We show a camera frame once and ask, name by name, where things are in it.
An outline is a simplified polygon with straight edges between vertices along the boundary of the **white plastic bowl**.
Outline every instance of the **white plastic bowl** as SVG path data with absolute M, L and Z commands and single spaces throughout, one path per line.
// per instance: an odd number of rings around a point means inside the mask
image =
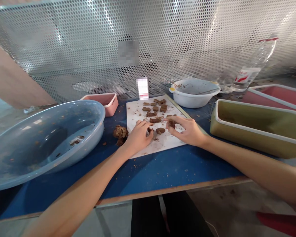
M 210 81 L 187 78 L 172 84 L 169 91 L 177 104 L 186 108 L 200 108 L 220 92 L 220 87 Z

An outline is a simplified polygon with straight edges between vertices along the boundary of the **black pants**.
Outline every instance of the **black pants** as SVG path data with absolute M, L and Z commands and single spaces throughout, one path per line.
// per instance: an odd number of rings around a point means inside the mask
M 198 236 L 213 237 L 197 207 L 183 192 L 162 195 L 170 233 L 162 217 L 157 196 L 133 200 L 131 237 Z

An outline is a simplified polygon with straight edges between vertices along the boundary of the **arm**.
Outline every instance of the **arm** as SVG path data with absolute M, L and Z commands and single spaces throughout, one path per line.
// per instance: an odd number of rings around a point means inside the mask
M 116 171 L 150 143 L 153 132 L 146 137 L 150 125 L 146 121 L 138 121 L 125 144 L 66 190 L 23 236 L 72 236 L 100 199 Z
M 167 129 L 175 137 L 219 156 L 259 185 L 285 201 L 296 204 L 295 167 L 204 135 L 193 119 L 174 116 L 168 117 L 167 120 L 176 121 L 185 128 L 185 131 L 179 133 L 167 124 Z

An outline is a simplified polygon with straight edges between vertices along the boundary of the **forearm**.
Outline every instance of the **forearm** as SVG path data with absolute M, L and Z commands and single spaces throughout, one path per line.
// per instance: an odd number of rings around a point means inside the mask
M 295 167 L 210 136 L 200 147 L 224 159 L 285 201 L 296 204 Z
M 118 149 L 64 192 L 24 236 L 72 236 L 130 155 Z

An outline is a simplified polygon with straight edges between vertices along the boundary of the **bottle label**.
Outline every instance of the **bottle label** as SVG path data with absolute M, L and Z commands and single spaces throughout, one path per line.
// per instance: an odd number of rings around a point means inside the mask
M 252 74 L 255 76 L 261 71 L 259 67 L 243 67 L 235 79 L 235 82 L 247 83 L 250 81 Z

